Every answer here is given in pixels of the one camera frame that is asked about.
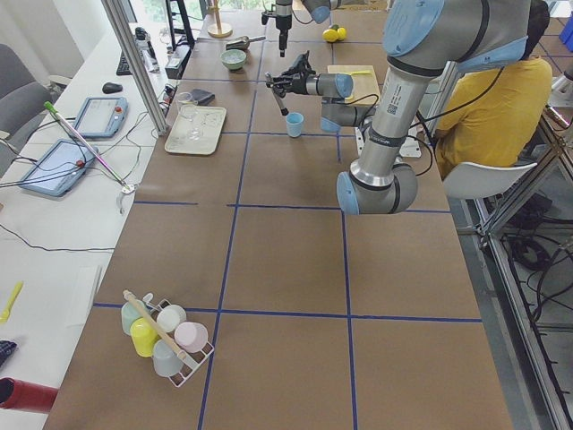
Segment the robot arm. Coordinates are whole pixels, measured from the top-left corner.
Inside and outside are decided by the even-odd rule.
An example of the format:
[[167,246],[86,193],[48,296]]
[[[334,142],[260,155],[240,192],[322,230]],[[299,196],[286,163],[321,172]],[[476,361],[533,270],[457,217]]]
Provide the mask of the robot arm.
[[[287,50],[288,33],[292,28],[292,1],[279,0],[275,2],[274,16],[276,28],[279,31],[278,50],[281,57],[285,56]],[[303,6],[316,23],[324,22],[330,15],[331,10],[338,9],[342,1],[311,0],[303,1]]]
[[266,77],[275,99],[287,93],[319,95],[321,129],[372,121],[359,158],[338,175],[337,196],[347,214],[390,214],[415,200],[413,169],[399,160],[416,111],[431,79],[449,62],[461,72],[501,68],[524,54],[530,4],[527,1],[396,1],[383,33],[389,70],[378,106],[351,107],[350,76],[317,74],[301,54],[281,75]]

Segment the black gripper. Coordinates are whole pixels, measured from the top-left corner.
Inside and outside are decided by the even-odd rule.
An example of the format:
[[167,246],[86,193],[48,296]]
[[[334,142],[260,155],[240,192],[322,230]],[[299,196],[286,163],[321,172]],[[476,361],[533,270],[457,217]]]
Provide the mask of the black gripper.
[[279,30],[279,56],[284,57],[287,49],[288,31],[292,28],[292,0],[276,0],[274,6],[276,27]]
[[297,95],[318,95],[318,78],[319,75],[296,73],[289,76],[266,76],[266,84],[273,85],[272,91],[277,96],[286,96],[287,93]]

